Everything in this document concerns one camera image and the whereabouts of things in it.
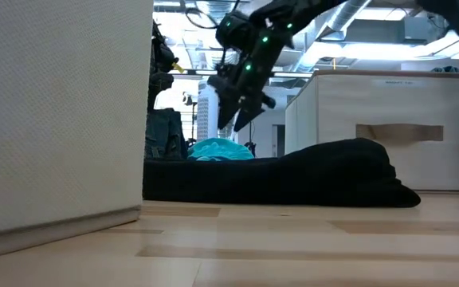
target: white box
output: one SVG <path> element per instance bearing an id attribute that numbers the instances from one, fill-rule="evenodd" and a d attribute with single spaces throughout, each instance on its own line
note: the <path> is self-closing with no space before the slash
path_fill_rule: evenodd
<path id="1" fill-rule="evenodd" d="M 318 71 L 286 108 L 286 153 L 357 136 L 408 187 L 459 191 L 459 74 Z"/>

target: yellow object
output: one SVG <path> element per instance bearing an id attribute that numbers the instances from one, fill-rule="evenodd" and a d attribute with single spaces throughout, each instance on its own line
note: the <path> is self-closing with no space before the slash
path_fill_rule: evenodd
<path id="1" fill-rule="evenodd" d="M 176 63 L 173 63 L 172 66 L 173 66 L 173 69 L 175 69 L 175 70 L 177 70 L 177 71 L 179 71 L 181 73 L 185 72 L 185 69 L 183 69 L 182 67 L 180 67 L 180 65 L 178 65 Z"/>

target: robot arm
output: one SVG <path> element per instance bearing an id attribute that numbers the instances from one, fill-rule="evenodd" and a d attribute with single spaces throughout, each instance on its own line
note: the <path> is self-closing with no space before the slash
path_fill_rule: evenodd
<path id="1" fill-rule="evenodd" d="M 417 0 L 424 9 L 440 14 L 459 34 L 459 0 Z M 208 84 L 219 95 L 219 128 L 225 127 L 238 112 L 234 130 L 238 132 L 264 109 L 275 102 L 262 90 L 285 46 L 292 47 L 292 37 L 323 12 L 344 0 L 273 0 L 246 16 L 228 13 L 216 32 L 218 42 L 236 50 L 236 65 L 220 65 L 218 75 Z"/>

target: wooden floor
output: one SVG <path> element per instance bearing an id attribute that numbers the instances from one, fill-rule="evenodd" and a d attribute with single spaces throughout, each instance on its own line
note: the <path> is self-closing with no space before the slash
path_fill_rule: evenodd
<path id="1" fill-rule="evenodd" d="M 138 222 L 0 257 L 0 287 L 459 287 L 459 195 L 414 209 L 146 202 Z"/>

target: teal cloth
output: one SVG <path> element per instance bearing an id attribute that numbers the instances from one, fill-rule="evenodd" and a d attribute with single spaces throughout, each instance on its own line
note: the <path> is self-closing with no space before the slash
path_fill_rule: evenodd
<path id="1" fill-rule="evenodd" d="M 203 140 L 189 148 L 188 159 L 200 161 L 246 160 L 254 159 L 251 151 L 227 139 Z"/>

